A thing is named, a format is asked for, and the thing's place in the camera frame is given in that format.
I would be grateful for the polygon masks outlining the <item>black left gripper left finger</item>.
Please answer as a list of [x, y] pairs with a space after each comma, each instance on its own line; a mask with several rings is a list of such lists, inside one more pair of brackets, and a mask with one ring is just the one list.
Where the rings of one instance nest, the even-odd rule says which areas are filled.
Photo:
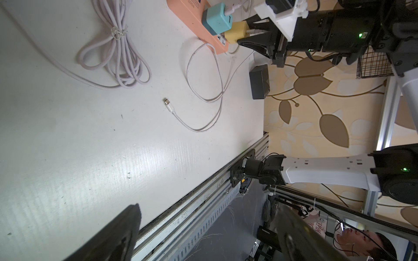
[[130, 261], [137, 242], [141, 219], [139, 205], [129, 205], [66, 260]]

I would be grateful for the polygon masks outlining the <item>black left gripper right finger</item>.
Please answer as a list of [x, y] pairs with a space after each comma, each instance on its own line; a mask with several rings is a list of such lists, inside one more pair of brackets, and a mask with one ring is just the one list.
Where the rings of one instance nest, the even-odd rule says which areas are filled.
[[287, 206], [280, 206], [275, 215], [276, 233], [286, 261], [346, 261], [316, 231]]

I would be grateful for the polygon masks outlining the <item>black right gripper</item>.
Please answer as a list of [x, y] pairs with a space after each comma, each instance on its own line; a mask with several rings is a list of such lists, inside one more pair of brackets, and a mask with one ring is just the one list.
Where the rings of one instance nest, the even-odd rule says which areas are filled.
[[277, 28], [268, 32], [271, 27], [268, 18], [245, 21], [247, 33], [261, 34], [239, 39], [237, 43], [266, 58], [274, 58], [277, 67], [285, 65], [288, 52], [335, 53], [332, 59], [345, 57], [350, 65], [367, 50], [377, 26], [377, 15], [371, 9], [340, 9], [300, 17], [291, 41]]

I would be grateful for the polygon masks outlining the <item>yellow charger plug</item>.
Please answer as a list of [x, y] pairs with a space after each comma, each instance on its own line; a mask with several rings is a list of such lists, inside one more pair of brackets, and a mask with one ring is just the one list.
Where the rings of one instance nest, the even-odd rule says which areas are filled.
[[249, 37], [250, 30], [246, 21], [233, 22], [232, 28], [224, 33], [224, 38], [230, 44], [236, 44], [239, 39]]

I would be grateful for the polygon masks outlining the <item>teal charger plug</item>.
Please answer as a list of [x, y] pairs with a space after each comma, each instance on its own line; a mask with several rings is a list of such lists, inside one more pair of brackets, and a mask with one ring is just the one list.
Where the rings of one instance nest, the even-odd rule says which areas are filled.
[[213, 36], [230, 30], [233, 26], [233, 16], [225, 15], [226, 5], [218, 3], [203, 12], [202, 24]]

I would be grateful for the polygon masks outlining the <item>white charging cable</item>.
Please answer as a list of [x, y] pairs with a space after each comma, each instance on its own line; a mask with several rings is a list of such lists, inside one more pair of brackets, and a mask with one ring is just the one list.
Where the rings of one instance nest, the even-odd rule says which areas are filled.
[[93, 41], [80, 49], [76, 57], [81, 67], [88, 71], [105, 69], [115, 80], [116, 85], [102, 85], [88, 80], [63, 66], [24, 23], [14, 14], [7, 1], [1, 1], [2, 8], [23, 31], [33, 46], [57, 69], [80, 83], [98, 89], [132, 89], [137, 85], [147, 85], [152, 81], [152, 70], [138, 52], [128, 34], [128, 16], [132, 1], [92, 1], [93, 8], [107, 29], [106, 36]]

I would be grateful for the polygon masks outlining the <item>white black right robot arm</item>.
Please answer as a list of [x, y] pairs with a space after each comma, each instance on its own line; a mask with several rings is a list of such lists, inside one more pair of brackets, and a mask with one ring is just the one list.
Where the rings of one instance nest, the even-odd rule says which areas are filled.
[[292, 52], [283, 68], [269, 66], [264, 100], [269, 151], [289, 159], [354, 157], [376, 149], [385, 77], [358, 79], [356, 64], [320, 62]]

